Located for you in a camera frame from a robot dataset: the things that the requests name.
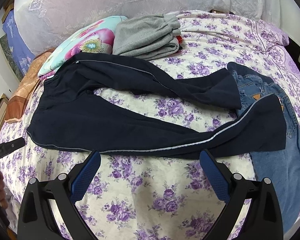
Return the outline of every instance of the elastic waistband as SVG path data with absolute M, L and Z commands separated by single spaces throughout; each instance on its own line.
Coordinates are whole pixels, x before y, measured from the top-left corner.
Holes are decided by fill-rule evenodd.
M 246 66 L 243 66 L 243 65 L 239 65 L 235 62 L 229 62 L 228 65 L 227 65 L 227 69 L 229 71 L 236 71 L 237 74 L 241 75 L 241 76 L 255 75 L 255 76 L 260 77 L 262 79 L 262 81 L 265 82 L 265 83 L 268 83 L 268 84 L 274 83 L 272 78 L 261 75 L 258 72 L 254 71 L 253 69 L 250 69 L 250 68 L 248 68 Z

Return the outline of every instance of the floral pillow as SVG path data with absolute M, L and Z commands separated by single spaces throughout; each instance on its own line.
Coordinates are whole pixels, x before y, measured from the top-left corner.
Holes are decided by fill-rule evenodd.
M 41 67 L 38 77 L 41 80 L 53 77 L 66 60 L 81 51 L 111 54 L 115 28 L 119 22 L 125 20 L 125 16 L 111 16 L 78 30 L 50 55 Z

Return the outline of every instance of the brown blanket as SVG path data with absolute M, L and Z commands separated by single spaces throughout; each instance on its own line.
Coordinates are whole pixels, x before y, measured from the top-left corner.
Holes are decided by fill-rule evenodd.
M 32 96 L 32 93 L 37 88 L 40 80 L 38 78 L 38 72 L 43 63 L 51 55 L 51 52 L 45 52 L 31 63 L 28 72 L 21 80 L 19 87 L 13 93 L 9 100 L 4 121 L 8 123 L 20 122 L 23 113 L 26 110 L 28 101 Z

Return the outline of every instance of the bed sheet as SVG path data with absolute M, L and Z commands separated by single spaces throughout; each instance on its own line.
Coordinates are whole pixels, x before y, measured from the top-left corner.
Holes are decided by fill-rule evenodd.
M 230 61 L 246 65 L 270 76 L 286 91 L 300 124 L 300 73 L 283 47 L 287 43 L 284 33 L 262 20 L 254 22 L 235 15 L 202 11 L 176 15 L 181 24 L 183 50 L 152 61 L 155 65 L 176 79 L 206 76 L 226 67 Z M 25 147 L 0 160 L 5 182 L 19 202 L 31 177 L 40 181 L 54 179 L 88 156 L 88 153 L 40 148 L 28 137 L 26 128 L 42 92 L 41 84 L 22 121 L 5 123 L 0 133 L 0 143 L 20 136 L 26 139 Z M 200 132 L 235 119 L 234 113 L 226 109 L 198 108 L 178 98 L 135 96 L 112 89 L 96 90 L 95 94 L 119 107 Z M 218 161 L 232 172 L 255 179 L 249 154 Z M 51 206 L 63 236 L 70 239 L 56 204 L 51 202 Z M 224 202 L 217 199 L 199 161 L 102 155 L 98 173 L 76 206 L 99 239 L 179 240 L 202 239 Z M 230 239 L 239 233 L 248 208 L 249 200 Z

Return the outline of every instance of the silver screw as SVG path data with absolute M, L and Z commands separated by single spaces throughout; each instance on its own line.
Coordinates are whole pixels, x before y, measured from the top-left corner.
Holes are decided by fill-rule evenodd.
M 242 176 L 241 176 L 241 174 L 239 174 L 239 173 L 233 174 L 233 177 L 234 177 L 236 180 L 242 179 Z
M 30 184 L 34 184 L 36 181 L 37 181 L 36 178 L 31 178 L 31 179 L 29 179 L 29 183 L 30 183 Z
M 58 179 L 59 180 L 64 180 L 64 179 L 66 179 L 67 178 L 67 174 L 65 174 L 65 173 L 61 173 L 59 176 L 58 176 Z
M 263 180 L 265 181 L 266 184 L 270 184 L 271 183 L 271 179 L 269 179 L 269 178 L 264 178 Z

